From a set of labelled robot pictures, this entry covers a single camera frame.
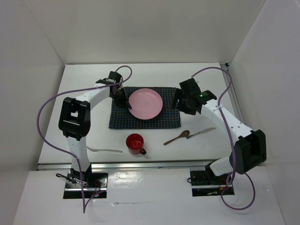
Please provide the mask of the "pink plastic plate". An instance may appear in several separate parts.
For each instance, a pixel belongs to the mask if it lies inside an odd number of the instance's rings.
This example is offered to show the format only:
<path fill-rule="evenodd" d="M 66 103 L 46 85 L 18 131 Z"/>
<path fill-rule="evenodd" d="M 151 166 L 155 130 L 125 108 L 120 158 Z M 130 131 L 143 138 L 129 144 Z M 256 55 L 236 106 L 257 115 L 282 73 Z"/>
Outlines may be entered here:
<path fill-rule="evenodd" d="M 129 112 L 141 120 L 150 120 L 160 114 L 163 108 L 161 96 L 151 89 L 139 89 L 129 97 L 131 109 Z"/>

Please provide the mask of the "brown wooden spoon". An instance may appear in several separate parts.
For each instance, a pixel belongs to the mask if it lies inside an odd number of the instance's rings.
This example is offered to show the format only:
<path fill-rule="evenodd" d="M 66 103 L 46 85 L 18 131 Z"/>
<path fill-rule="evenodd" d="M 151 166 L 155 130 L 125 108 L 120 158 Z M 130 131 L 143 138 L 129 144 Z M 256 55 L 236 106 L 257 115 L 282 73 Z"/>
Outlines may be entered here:
<path fill-rule="evenodd" d="M 179 139 L 179 138 L 187 137 L 189 134 L 190 134 L 190 131 L 189 131 L 189 130 L 185 130 L 185 131 L 183 131 L 179 136 L 177 136 L 177 137 L 175 137 L 175 138 L 173 138 L 173 139 L 171 139 L 171 140 L 165 142 L 164 145 L 168 145 L 168 144 L 170 144 L 171 142 L 173 142 L 173 141 L 175 141 L 175 140 L 177 140 L 177 139 Z"/>

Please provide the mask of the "red enamel mug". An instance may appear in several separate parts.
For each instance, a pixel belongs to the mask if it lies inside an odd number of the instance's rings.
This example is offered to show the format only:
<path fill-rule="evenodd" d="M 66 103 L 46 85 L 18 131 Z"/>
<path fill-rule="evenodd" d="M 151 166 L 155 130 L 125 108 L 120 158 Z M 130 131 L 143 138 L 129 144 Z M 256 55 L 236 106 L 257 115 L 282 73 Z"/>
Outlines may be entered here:
<path fill-rule="evenodd" d="M 126 146 L 128 151 L 133 155 L 146 155 L 147 151 L 144 149 L 144 139 L 140 134 L 130 134 L 126 138 Z"/>

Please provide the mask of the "silver metal fork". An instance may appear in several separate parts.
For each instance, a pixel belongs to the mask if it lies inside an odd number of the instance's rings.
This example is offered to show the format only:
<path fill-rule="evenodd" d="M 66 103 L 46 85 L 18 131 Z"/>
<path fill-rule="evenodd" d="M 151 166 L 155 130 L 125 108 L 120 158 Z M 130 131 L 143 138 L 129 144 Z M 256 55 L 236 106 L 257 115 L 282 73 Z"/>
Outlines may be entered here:
<path fill-rule="evenodd" d="M 113 152 L 113 153 L 118 153 L 118 154 L 123 153 L 123 151 L 121 151 L 121 150 L 94 149 L 89 146 L 87 146 L 86 148 L 92 152 Z"/>

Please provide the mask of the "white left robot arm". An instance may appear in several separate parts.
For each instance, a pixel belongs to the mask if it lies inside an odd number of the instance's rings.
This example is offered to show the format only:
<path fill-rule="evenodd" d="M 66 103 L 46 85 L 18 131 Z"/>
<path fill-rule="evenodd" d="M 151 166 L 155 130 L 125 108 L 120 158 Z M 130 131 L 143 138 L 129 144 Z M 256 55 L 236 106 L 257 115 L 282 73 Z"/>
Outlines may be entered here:
<path fill-rule="evenodd" d="M 122 109 L 130 109 L 131 105 L 121 84 L 122 81 L 121 74 L 111 71 L 107 78 L 96 82 L 95 89 L 78 97 L 67 97 L 63 100 L 59 129 L 66 137 L 70 152 L 76 155 L 72 159 L 70 171 L 71 176 L 82 187 L 89 186 L 93 177 L 86 146 L 86 136 L 91 127 L 91 110 L 107 98 L 112 98 Z"/>

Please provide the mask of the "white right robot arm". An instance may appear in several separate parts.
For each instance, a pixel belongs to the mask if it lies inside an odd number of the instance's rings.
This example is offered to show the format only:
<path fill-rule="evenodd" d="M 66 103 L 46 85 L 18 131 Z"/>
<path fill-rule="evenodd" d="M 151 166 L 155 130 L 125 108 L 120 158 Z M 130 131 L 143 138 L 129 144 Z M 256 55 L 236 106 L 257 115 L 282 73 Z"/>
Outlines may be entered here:
<path fill-rule="evenodd" d="M 266 161 L 266 136 L 254 131 L 224 108 L 220 100 L 209 90 L 201 91 L 195 79 L 180 83 L 175 92 L 172 107 L 185 114 L 201 114 L 218 129 L 228 135 L 232 152 L 205 167 L 205 180 L 214 184 L 222 175 L 236 172 L 245 174 Z"/>

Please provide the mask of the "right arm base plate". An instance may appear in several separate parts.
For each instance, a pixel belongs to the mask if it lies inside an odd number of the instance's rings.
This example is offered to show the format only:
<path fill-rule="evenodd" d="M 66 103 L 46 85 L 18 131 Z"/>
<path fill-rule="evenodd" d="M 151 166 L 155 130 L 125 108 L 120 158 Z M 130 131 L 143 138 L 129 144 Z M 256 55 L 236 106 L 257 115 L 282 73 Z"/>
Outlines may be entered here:
<path fill-rule="evenodd" d="M 224 191 L 224 195 L 234 195 L 232 185 L 227 187 L 228 174 L 218 177 L 210 177 L 206 171 L 190 171 L 187 182 L 191 185 L 192 196 L 218 196 Z"/>

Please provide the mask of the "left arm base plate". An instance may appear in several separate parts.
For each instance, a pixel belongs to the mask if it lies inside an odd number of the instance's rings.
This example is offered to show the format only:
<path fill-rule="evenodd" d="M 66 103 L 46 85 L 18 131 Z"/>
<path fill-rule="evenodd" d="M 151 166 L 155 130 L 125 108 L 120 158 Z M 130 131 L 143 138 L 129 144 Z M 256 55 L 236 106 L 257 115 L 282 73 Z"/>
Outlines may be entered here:
<path fill-rule="evenodd" d="M 70 172 L 68 172 L 66 177 L 63 199 L 82 199 L 79 178 L 73 178 Z M 93 173 L 91 181 L 83 182 L 85 200 L 88 200 L 91 197 L 95 199 L 105 199 L 107 197 L 107 182 L 107 172 Z"/>

